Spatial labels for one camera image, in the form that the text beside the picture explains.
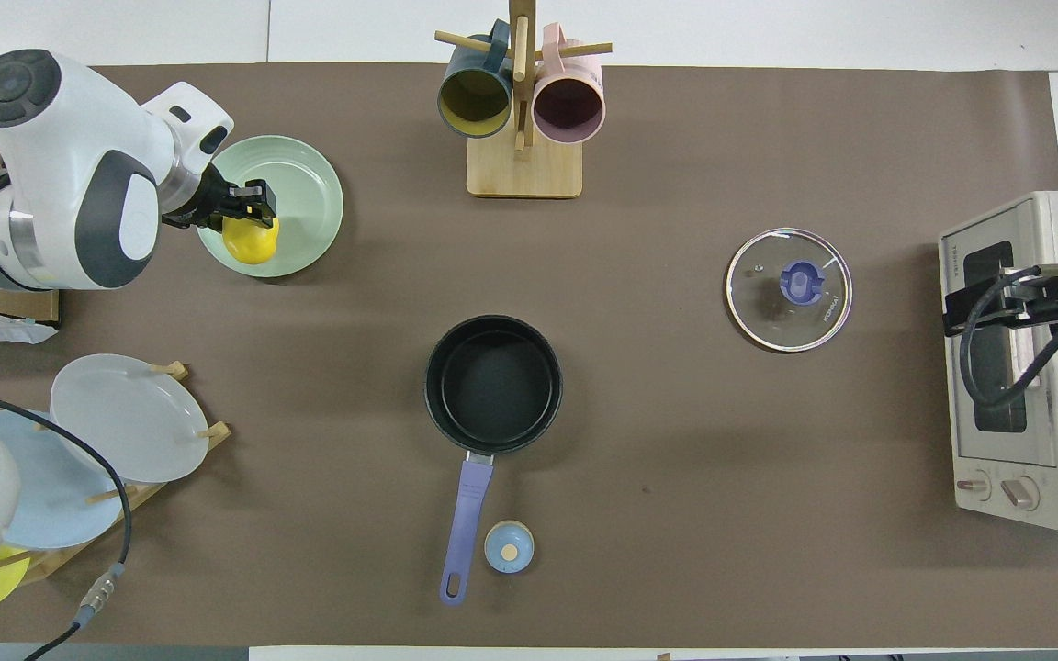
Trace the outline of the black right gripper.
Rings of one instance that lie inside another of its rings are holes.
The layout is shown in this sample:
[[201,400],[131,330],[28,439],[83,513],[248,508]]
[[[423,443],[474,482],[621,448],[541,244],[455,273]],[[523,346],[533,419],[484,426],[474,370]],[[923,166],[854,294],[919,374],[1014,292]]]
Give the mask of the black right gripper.
[[[946,294],[946,322],[970,322],[978,307],[978,322],[1058,319],[1057,279],[1058,263],[996,269]],[[1004,292],[1010,286],[1011,295]]]

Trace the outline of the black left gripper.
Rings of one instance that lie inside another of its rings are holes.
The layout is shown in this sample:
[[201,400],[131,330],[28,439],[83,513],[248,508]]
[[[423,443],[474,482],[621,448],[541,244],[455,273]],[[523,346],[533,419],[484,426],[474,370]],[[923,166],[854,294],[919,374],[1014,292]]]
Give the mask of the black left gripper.
[[161,214],[161,222],[176,229],[223,231],[227,218],[247,220],[261,229],[276,226],[276,192],[266,180],[249,180],[232,188],[213,163],[207,164],[200,183],[180,207]]

